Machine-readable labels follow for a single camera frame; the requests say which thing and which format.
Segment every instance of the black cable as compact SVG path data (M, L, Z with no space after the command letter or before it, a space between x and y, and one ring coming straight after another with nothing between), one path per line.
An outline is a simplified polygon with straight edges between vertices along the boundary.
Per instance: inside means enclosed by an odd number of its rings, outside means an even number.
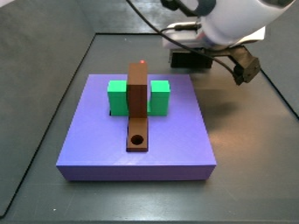
M142 12L138 10L138 8L135 7L135 5L132 4L131 0L126 0L126 2L130 4L132 10L135 11L136 15L144 20L144 22L147 23L147 25L154 29L154 31L164 38L167 39L170 42L172 42L175 45L178 45L180 48L183 48L184 50L193 52L193 53L198 53L201 56L214 60L215 62L218 62L227 70L229 72L233 74L234 78L238 79L239 77L235 75L234 71L231 70L231 68L226 65L225 62L222 62L219 59L215 59L213 56L210 56L209 54L199 52L197 50L194 50L193 48L190 48L187 45L183 45L182 43L179 43L178 41L175 41L174 39L171 39L167 35L164 35L158 28L151 24L151 22L146 19L144 15L142 14Z
M163 28L163 29L160 30L160 32L166 32L166 31L170 31L170 30L174 30L174 27Z

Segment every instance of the purple block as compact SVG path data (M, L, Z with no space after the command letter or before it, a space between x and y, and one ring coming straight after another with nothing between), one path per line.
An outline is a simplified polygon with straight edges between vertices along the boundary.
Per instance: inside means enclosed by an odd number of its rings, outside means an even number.
M127 117L110 116L108 82L126 74L92 74L58 160L67 180L207 179L217 166L190 75L168 80L168 116L148 117L148 152L127 152Z

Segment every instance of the black mount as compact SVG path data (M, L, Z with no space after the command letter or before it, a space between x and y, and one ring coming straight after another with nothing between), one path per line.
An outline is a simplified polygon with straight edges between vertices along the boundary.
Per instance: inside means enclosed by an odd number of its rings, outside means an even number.
M250 83L261 71L259 59L251 55L243 46L235 46L222 51L199 50L213 57L227 56L235 63L234 80L238 85ZM171 67L211 68L213 59L183 49L171 50Z

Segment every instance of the gray table surface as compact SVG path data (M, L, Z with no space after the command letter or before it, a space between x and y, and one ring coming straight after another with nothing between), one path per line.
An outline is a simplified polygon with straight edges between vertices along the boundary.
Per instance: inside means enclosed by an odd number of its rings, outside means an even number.
M191 74L218 167L209 181L71 183L55 163L88 75L126 74L140 59L150 74ZM171 69L158 36L99 35L3 221L299 221L298 137L262 74L238 87L217 64Z

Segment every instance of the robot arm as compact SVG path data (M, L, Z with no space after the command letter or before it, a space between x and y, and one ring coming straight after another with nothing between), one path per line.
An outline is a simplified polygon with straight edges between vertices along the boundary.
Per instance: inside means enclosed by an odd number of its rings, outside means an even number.
M201 19L197 31L168 30L166 34L193 48L223 50L243 43L242 39L263 39L265 29L295 0L162 0L171 10ZM164 41L166 48L175 46Z
M295 0L162 0L172 11L180 9L197 23L171 24L163 34L205 54L229 56L235 63L234 80L250 82L261 71L259 60L242 45L265 39L269 25L289 9ZM213 60L184 52L170 40L172 67L211 68Z

